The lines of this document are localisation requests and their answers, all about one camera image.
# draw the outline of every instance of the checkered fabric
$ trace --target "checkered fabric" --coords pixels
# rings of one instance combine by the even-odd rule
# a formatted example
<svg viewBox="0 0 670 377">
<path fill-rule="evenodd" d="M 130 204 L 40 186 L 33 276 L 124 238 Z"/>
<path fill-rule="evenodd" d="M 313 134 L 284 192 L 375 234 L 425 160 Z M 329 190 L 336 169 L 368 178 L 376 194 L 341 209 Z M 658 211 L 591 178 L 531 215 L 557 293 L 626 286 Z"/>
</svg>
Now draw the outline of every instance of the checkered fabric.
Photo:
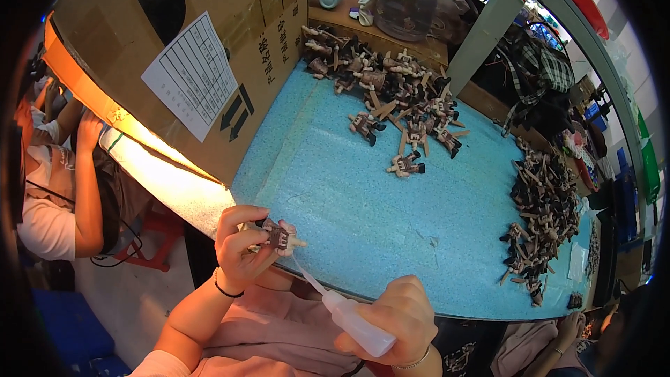
<svg viewBox="0 0 670 377">
<path fill-rule="evenodd" d="M 536 38 L 531 38 L 529 35 L 522 36 L 519 42 L 522 44 L 518 48 L 519 55 L 516 56 L 516 64 L 513 64 L 508 56 L 508 50 L 511 47 L 509 39 L 503 37 L 496 46 L 496 51 L 505 60 L 507 68 L 512 74 L 514 87 L 520 99 L 507 113 L 507 118 L 502 126 L 502 135 L 504 137 L 509 135 L 510 123 L 516 115 L 516 108 L 520 103 L 523 102 L 527 105 L 524 111 L 528 112 L 530 107 L 540 101 L 547 90 L 553 89 L 567 93 L 575 84 L 572 67 L 570 66 L 570 62 L 566 61 L 564 54 L 560 54 L 560 51 L 549 48 L 548 45 Z M 522 90 L 517 68 L 526 78 L 537 77 L 535 90 L 530 94 L 525 94 Z"/>
</svg>

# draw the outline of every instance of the plastic bag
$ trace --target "plastic bag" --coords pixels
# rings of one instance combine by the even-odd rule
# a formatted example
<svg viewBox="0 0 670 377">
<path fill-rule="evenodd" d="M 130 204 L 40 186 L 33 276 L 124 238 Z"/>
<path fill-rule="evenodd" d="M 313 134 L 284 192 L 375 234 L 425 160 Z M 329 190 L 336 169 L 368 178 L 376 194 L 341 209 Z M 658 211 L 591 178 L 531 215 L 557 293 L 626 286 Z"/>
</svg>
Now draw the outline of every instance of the plastic bag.
<svg viewBox="0 0 670 377">
<path fill-rule="evenodd" d="M 567 278 L 577 282 L 582 282 L 587 262 L 588 249 L 581 247 L 577 242 L 572 242 L 572 251 L 570 252 L 570 268 L 567 271 Z"/>
</svg>

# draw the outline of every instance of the white squeeze bottle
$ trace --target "white squeeze bottle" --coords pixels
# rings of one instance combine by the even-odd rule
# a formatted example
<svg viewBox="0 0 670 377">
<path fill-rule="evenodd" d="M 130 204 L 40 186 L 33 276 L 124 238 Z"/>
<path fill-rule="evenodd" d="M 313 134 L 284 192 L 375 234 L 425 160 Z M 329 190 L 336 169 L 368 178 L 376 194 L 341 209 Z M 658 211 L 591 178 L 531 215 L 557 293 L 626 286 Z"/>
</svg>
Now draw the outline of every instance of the white squeeze bottle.
<svg viewBox="0 0 670 377">
<path fill-rule="evenodd" d="M 395 336 L 367 322 L 358 313 L 358 301 L 344 298 L 335 291 L 327 291 L 312 275 L 307 273 L 293 257 L 297 268 L 305 279 L 323 296 L 322 301 L 332 314 L 333 322 L 347 332 L 358 345 L 363 347 L 371 356 L 377 358 L 386 354 L 395 343 Z"/>
</svg>

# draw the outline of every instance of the silver bangle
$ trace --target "silver bangle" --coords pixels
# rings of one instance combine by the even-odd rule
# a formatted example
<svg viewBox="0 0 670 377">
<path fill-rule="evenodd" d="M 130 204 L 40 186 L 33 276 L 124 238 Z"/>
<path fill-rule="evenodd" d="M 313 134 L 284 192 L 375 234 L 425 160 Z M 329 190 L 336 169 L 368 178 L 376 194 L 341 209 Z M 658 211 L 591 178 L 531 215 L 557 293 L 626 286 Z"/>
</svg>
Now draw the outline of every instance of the silver bangle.
<svg viewBox="0 0 670 377">
<path fill-rule="evenodd" d="M 398 370 L 408 370 L 410 368 L 414 368 L 417 365 L 421 364 L 423 362 L 423 360 L 428 358 L 428 354 L 430 354 L 430 345 L 428 345 L 428 348 L 425 350 L 425 354 L 423 355 L 423 358 L 420 359 L 418 362 L 415 362 L 412 365 L 392 365 L 391 367 L 392 368 L 397 368 Z"/>
</svg>

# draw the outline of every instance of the table grid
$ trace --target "table grid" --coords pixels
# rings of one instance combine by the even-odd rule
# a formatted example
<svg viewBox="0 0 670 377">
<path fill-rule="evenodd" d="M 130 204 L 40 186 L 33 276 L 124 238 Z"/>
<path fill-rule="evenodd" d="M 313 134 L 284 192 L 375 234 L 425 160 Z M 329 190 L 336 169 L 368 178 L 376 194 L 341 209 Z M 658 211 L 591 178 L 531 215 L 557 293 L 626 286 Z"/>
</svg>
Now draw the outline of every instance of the table grid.
<svg viewBox="0 0 670 377">
<path fill-rule="evenodd" d="M 142 79 L 200 141 L 238 86 L 207 12 L 163 49 Z"/>
</svg>

